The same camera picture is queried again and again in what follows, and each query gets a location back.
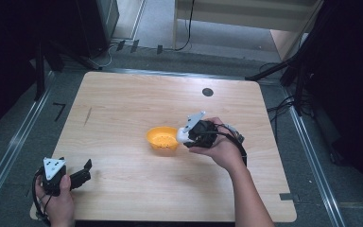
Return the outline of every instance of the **wrist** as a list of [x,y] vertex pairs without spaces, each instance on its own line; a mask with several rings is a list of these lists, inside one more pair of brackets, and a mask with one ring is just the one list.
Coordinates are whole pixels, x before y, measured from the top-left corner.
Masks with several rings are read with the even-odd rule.
[[74,227],[74,226],[76,226],[76,222],[74,220],[64,221],[62,223],[51,222],[51,227]]
[[232,179],[241,173],[250,173],[243,162],[238,162],[235,165],[230,166],[226,170],[228,171]]

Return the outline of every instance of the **tape mark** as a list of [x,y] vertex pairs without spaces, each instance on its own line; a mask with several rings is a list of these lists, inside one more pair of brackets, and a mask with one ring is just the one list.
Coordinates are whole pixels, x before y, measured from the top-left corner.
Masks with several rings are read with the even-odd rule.
[[130,53],[134,53],[137,51],[137,47],[138,47],[138,43],[140,42],[140,40],[136,40],[132,43],[132,48],[131,48],[131,51]]
[[158,45],[157,55],[161,54],[163,50],[164,50],[164,46],[163,45]]
[[280,193],[279,194],[281,201],[294,201],[294,202],[300,202],[301,199],[299,195],[291,194],[291,193]]
[[85,122],[84,122],[84,126],[85,126],[85,124],[87,124],[87,121],[88,121],[88,119],[90,118],[90,114],[91,114],[91,110],[92,110],[93,108],[91,107],[90,108],[90,110],[88,111],[88,113],[87,113],[87,118],[85,118]]
[[125,46],[126,41],[122,41],[117,45],[116,51],[122,50],[123,46]]
[[59,120],[59,118],[61,117],[61,114],[63,113],[64,108],[66,107],[66,104],[62,104],[62,103],[58,103],[58,102],[54,102],[52,103],[54,106],[61,106],[61,109],[58,113],[58,116],[55,118],[55,122],[57,122]]

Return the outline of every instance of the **metal bar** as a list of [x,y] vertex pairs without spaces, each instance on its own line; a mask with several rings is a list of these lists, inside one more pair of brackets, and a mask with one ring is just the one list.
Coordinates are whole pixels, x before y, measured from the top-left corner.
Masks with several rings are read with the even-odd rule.
[[45,104],[49,93],[51,84],[55,80],[55,76],[53,75],[52,71],[49,73],[47,77],[48,82],[46,83],[46,90],[41,96],[39,101],[35,101],[34,104],[31,106],[30,111],[28,112],[25,120],[23,121],[19,130],[13,135],[11,138],[8,149],[0,162],[0,189],[7,178],[11,167],[13,166],[14,162],[20,150],[23,147],[25,140],[27,139],[32,127],[34,126],[35,121],[37,120],[40,112]]
[[[290,93],[285,90],[285,95],[290,96]],[[312,142],[305,128],[303,118],[301,116],[298,116],[297,112],[294,110],[293,107],[290,107],[290,114],[293,119],[294,125],[296,126],[297,133],[300,136],[300,140],[302,141],[305,155],[308,159],[309,165],[311,166],[312,173],[314,174],[315,181],[317,182],[318,189],[320,190],[323,204],[325,205],[332,225],[335,227],[344,227],[346,226],[346,224],[344,222],[343,216],[340,213],[340,209],[337,205],[337,201],[335,199],[332,188],[326,180],[317,153],[312,146]]]
[[[171,77],[189,77],[199,79],[227,79],[227,80],[245,80],[244,76],[224,76],[224,75],[210,75],[210,74],[195,74],[195,73],[178,73],[178,72],[163,72],[139,69],[123,69],[113,68],[108,72],[118,74],[140,74],[140,75],[157,75],[157,76],[171,76]],[[260,79],[258,81],[261,85],[280,85],[278,79]]]
[[134,25],[132,27],[132,32],[131,32],[131,39],[132,40],[134,40],[135,34],[137,33],[138,26],[140,25],[140,21],[141,21],[142,15],[143,15],[143,11],[144,11],[144,8],[146,7],[146,1],[147,0],[141,1],[140,9],[138,9],[137,18],[135,19]]

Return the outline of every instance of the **metal frame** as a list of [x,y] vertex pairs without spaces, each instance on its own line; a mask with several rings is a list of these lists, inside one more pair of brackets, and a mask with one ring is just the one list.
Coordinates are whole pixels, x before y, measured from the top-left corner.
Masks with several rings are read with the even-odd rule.
[[170,77],[201,78],[201,79],[244,80],[244,77],[238,77],[238,76],[220,76],[220,75],[210,75],[210,74],[163,72],[163,71],[151,71],[151,70],[139,70],[139,69],[122,69],[122,68],[113,68],[113,69],[111,69],[111,70],[109,70],[107,72],[118,73],[118,74],[141,74],[141,75],[157,75],[157,76],[170,76]]
[[17,156],[19,155],[25,140],[27,139],[31,129],[34,126],[37,117],[40,115],[40,112],[50,94],[50,88],[52,83],[55,81],[55,76],[52,71],[48,74],[45,85],[46,90],[41,96],[39,101],[35,101],[31,106],[30,111],[28,112],[25,120],[20,126],[19,130],[13,135],[11,138],[8,149],[0,162],[0,189],[5,179],[7,178],[11,167],[16,161]]
[[[285,89],[285,97],[288,96],[291,96],[291,93],[287,89]],[[335,199],[335,195],[320,165],[317,153],[305,128],[303,118],[297,114],[294,107],[290,107],[290,114],[296,127],[297,133],[299,134],[300,140],[302,141],[302,147],[308,159],[308,163],[311,167],[312,173],[314,174],[314,178],[317,182],[320,196],[322,197],[323,204],[325,205],[329,219],[331,220],[334,227],[344,227],[346,226],[344,218],[341,215],[340,209]]]

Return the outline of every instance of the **black dot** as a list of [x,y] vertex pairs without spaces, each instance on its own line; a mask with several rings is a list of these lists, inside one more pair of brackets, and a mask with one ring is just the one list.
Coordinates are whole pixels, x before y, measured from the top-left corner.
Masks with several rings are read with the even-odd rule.
[[213,96],[214,95],[214,91],[212,91],[211,88],[204,88],[204,89],[202,89],[202,93],[205,96]]

